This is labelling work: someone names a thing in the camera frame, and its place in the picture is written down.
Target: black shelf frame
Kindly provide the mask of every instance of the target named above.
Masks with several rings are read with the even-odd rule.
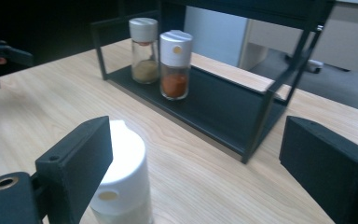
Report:
[[[289,105],[334,4],[334,0],[160,0],[158,10],[137,15],[124,13],[120,18],[95,22],[91,32],[104,80],[117,83],[230,148],[246,163]],[[302,30],[302,34],[287,69],[265,91],[247,88],[192,66],[188,96],[181,101],[169,101],[160,94],[158,82],[142,85],[133,81],[130,66],[106,73],[101,29],[122,24],[128,26],[128,20],[132,18],[157,17],[160,33],[183,30],[187,6],[294,27]],[[292,76],[291,89],[282,99],[277,96],[277,91]]]

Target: light wood tabletop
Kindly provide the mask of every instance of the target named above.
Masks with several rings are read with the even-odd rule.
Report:
[[[126,40],[103,49],[108,71],[131,63],[130,47]],[[192,63],[259,90],[270,83],[196,54]],[[0,175],[33,174],[46,150],[80,123],[105,115],[124,120],[145,141],[156,224],[333,223],[280,164],[285,117],[312,119],[358,144],[357,109],[296,90],[242,164],[213,140],[103,81],[91,50],[0,77]],[[89,208],[81,223],[96,223]]]

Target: white bottle cap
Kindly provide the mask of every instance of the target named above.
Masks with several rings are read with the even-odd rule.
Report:
[[[149,18],[129,21],[131,39],[135,42],[152,42],[157,39],[158,22]]]
[[[159,36],[161,62],[168,66],[190,65],[193,36],[172,30]]]
[[[133,208],[150,197],[145,144],[123,120],[111,120],[110,129],[113,161],[90,206],[109,216],[131,216]]]

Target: white wall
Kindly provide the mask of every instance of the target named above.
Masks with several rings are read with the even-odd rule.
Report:
[[[193,52],[238,66],[246,18],[187,7],[185,32],[193,35]]]

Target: glass spice jar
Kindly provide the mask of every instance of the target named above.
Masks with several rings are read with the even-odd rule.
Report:
[[[148,84],[158,80],[158,22],[149,18],[129,21],[132,39],[132,79]]]
[[[173,30],[161,34],[160,91],[169,100],[187,97],[193,36]]]

